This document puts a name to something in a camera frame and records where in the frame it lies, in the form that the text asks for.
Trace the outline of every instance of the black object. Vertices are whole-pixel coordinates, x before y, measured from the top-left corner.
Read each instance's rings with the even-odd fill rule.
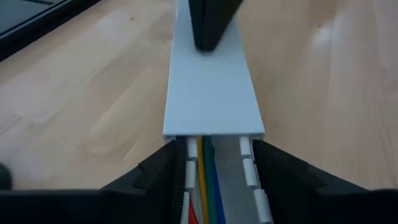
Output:
[[[0,190],[11,190],[12,179],[10,170],[0,164]]]
[[[0,62],[100,0],[0,0]]]
[[[243,0],[189,0],[193,38],[199,50],[213,51]]]
[[[275,223],[397,223],[398,191],[368,191],[264,141],[253,150]]]
[[[0,223],[179,224],[186,151],[177,138],[100,190],[0,190]]]
[[[180,223],[186,144],[178,137],[99,190],[0,190],[0,223]],[[264,141],[253,151],[274,223],[397,223],[398,191],[368,191]]]

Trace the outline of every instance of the wooden desk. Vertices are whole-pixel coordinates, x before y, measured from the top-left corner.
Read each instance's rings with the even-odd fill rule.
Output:
[[[251,0],[239,13],[266,140],[398,186],[398,3]],[[17,189],[101,187],[163,145],[172,0],[102,0],[0,63],[0,161]]]

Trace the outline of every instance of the wooden surface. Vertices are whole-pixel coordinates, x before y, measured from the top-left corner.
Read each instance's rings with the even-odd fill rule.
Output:
[[[247,0],[266,140],[398,186],[395,0]],[[0,161],[17,189],[101,187],[163,145],[172,0],[102,0],[0,63]]]

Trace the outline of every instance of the red wire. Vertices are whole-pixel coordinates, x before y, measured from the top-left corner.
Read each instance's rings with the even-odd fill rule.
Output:
[[[188,213],[189,224],[199,224],[195,210],[193,209],[192,201],[189,200],[189,213]]]

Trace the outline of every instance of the wire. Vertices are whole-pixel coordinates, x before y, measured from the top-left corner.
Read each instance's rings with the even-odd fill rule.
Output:
[[[209,211],[209,224],[217,224],[217,210],[215,197],[215,183],[213,173],[214,150],[211,145],[211,138],[206,136],[203,138],[203,153],[205,157],[205,173],[206,173],[206,190],[207,203]]]
[[[198,174],[199,188],[201,196],[201,207],[203,211],[203,220],[205,224],[209,224],[209,210],[207,204],[206,177],[205,177],[205,161],[203,153],[203,137],[198,137]]]
[[[218,184],[218,176],[216,169],[216,161],[213,160],[213,177],[215,183],[215,191],[216,191],[216,209],[217,209],[217,224],[225,224],[225,214],[223,208],[223,201],[221,198],[220,186]]]
[[[188,213],[189,224],[199,224],[195,210],[193,209],[192,201],[189,200],[189,213]]]

